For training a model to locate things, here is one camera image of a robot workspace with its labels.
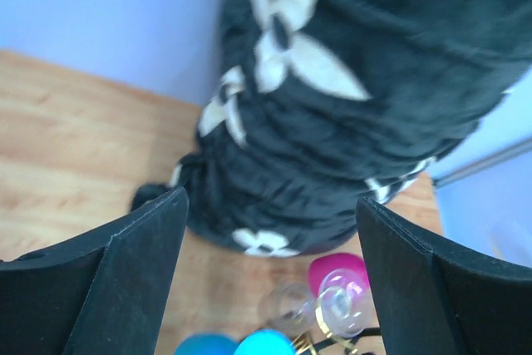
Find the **clear wine glass back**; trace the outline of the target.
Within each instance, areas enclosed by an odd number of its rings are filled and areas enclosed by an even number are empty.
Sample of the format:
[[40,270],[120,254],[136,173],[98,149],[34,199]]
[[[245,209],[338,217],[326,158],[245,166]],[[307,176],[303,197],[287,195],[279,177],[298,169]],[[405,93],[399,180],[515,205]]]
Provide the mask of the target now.
[[321,306],[325,323],[342,338],[354,338],[372,321],[372,299],[357,275],[348,269],[332,271],[321,283],[318,296],[301,283],[280,284],[259,303],[265,325],[295,338],[318,326],[315,308]]

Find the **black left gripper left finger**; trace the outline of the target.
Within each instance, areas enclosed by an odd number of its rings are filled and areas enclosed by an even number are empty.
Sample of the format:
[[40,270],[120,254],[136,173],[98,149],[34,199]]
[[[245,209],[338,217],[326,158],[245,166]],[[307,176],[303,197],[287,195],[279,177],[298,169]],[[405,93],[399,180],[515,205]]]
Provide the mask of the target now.
[[4,354],[152,354],[189,208],[183,189],[1,264]]

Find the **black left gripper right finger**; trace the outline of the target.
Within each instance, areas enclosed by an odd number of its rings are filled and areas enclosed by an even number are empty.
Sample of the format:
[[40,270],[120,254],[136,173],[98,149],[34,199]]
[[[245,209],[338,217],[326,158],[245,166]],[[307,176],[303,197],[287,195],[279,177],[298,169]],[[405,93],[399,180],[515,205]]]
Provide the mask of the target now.
[[356,219],[388,354],[529,355],[531,270],[413,224],[372,200]]

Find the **magenta wine glass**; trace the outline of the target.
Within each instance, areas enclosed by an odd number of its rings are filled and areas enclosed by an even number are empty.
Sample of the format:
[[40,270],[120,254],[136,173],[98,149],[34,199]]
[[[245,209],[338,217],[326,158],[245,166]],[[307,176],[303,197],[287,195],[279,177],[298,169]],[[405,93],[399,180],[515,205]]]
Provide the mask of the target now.
[[362,257],[351,253],[328,254],[315,259],[308,266],[308,286],[315,297],[318,296],[322,281],[336,269],[348,269],[354,272],[364,290],[370,287],[366,265]]

